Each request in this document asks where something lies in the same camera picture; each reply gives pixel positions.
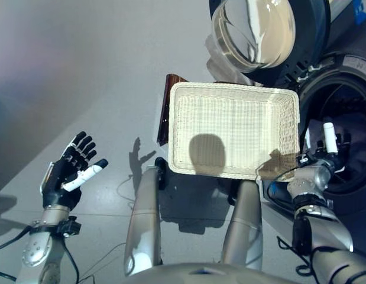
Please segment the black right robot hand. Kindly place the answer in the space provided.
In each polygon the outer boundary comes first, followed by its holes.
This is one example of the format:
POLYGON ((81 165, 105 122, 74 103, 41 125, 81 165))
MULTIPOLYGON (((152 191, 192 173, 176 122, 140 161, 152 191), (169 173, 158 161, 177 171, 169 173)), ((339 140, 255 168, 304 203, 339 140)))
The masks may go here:
POLYGON ((332 173, 343 172, 349 158, 351 135, 336 133, 332 122, 324 122, 322 130, 324 139, 317 141, 314 153, 307 151, 306 154, 311 162, 324 164, 332 173))

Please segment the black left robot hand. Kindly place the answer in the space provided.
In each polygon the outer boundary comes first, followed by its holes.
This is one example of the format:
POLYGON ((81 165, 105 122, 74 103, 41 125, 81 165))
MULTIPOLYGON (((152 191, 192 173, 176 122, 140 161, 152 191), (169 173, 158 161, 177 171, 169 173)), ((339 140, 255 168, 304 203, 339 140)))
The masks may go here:
POLYGON ((97 154, 95 147, 93 138, 81 131, 67 144, 60 158, 50 163, 40 185, 44 209, 54 205, 69 210, 76 207, 82 196, 80 187, 108 165, 106 159, 89 163, 97 154))

